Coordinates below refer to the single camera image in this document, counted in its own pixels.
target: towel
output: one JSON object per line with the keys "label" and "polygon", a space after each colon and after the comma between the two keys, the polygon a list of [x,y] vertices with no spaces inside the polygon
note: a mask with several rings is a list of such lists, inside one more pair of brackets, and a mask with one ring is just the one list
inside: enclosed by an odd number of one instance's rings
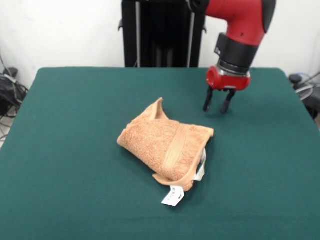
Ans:
{"label": "towel", "polygon": [[152,169],[158,183],[187,192],[214,130],[169,119],[162,103],[161,97],[132,120],[117,143]]}

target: black metal stand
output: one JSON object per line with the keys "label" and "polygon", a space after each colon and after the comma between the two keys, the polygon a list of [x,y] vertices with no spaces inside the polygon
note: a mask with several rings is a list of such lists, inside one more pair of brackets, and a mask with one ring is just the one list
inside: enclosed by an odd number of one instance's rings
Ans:
{"label": "black metal stand", "polygon": [[185,0],[123,0],[125,67],[197,68],[204,24]]}

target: white label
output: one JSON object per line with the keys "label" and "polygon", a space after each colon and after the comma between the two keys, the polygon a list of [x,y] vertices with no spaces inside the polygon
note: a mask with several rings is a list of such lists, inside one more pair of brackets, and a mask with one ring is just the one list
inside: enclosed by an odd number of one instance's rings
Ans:
{"label": "white label", "polygon": [[207,152],[206,149],[203,149],[203,153],[202,153],[202,157],[201,157],[201,167],[199,168],[199,171],[197,172],[197,174],[194,176],[193,180],[194,181],[198,181],[201,182],[202,178],[205,175],[205,165],[206,165],[206,160],[207,160]]}
{"label": "white label", "polygon": [[171,191],[162,200],[161,203],[175,207],[184,198],[185,192],[182,186],[170,186],[170,188],[171,188]]}
{"label": "white label", "polygon": [[14,84],[17,82],[17,80],[15,80],[12,76],[5,74],[4,75],[7,79],[9,79],[11,82],[13,82]]}

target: green table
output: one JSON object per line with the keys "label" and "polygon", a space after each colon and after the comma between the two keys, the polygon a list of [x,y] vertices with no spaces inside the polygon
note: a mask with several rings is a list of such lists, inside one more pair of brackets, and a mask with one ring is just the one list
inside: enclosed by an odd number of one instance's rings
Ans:
{"label": "green table", "polygon": [[[252,69],[229,112],[206,69],[44,68],[0,152],[1,240],[320,239],[320,134],[279,69]],[[117,145],[163,97],[215,129],[206,174],[177,207]]]}

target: cable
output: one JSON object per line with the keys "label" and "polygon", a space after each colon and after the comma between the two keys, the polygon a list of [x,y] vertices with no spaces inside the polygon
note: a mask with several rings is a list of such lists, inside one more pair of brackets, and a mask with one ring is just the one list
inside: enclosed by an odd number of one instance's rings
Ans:
{"label": "cable", "polygon": [[5,62],[4,62],[3,58],[2,58],[1,48],[0,48],[0,61],[1,61],[1,63],[2,63],[3,68],[4,68],[4,69],[9,73],[9,75],[12,77],[12,73],[11,73],[10,69],[6,67]]}
{"label": "cable", "polygon": [[297,90],[295,91],[296,94],[300,94],[300,93],[302,93],[302,92],[304,92],[304,91],[306,91],[306,90],[310,90],[305,96],[300,97],[300,100],[301,100],[301,101],[309,98],[309,97],[314,93],[314,89],[315,89],[315,88],[320,88],[320,84],[317,84],[317,85],[314,85],[314,84],[311,85],[311,84],[308,84],[308,83],[306,83],[306,84],[307,84],[307,86],[304,86],[304,87],[302,87],[302,88],[299,88],[299,89],[297,89]]}
{"label": "cable", "polygon": [[13,77],[0,74],[0,116],[15,118],[8,115],[9,110],[15,107],[17,113],[29,90]]}
{"label": "cable", "polygon": [[304,72],[296,72],[296,73],[294,73],[294,74],[296,74],[296,75],[301,75],[301,76],[306,76],[306,77],[308,77],[308,78],[311,79],[311,76],[310,76],[309,74],[304,73]]}
{"label": "cable", "polygon": [[8,136],[8,134],[7,135],[3,135],[2,137],[0,137],[0,142],[4,142],[5,140],[5,138]]}
{"label": "cable", "polygon": [[13,116],[9,116],[8,114],[4,115],[6,118],[9,118],[9,119],[14,119],[16,118],[17,114],[16,115],[13,115]]}
{"label": "cable", "polygon": [[302,88],[299,88],[298,90],[295,91],[296,94],[299,94],[305,90],[308,90],[308,89],[315,89],[315,88],[320,88],[320,84],[317,84],[317,85],[311,85],[309,84],[308,86],[304,86]]}
{"label": "cable", "polygon": [[299,86],[301,86],[301,85],[303,85],[303,84],[306,84],[307,82],[315,79],[315,78],[318,77],[319,75],[320,75],[320,71],[319,71],[318,73],[316,73],[314,76],[309,77],[308,79],[303,80],[302,82],[300,82],[300,83],[297,85],[297,87],[299,87]]}
{"label": "cable", "polygon": [[2,123],[2,122],[0,122],[0,125],[4,126],[4,127],[6,127],[6,128],[11,128],[11,126],[9,126],[9,125],[7,125],[7,124],[4,124],[4,123]]}

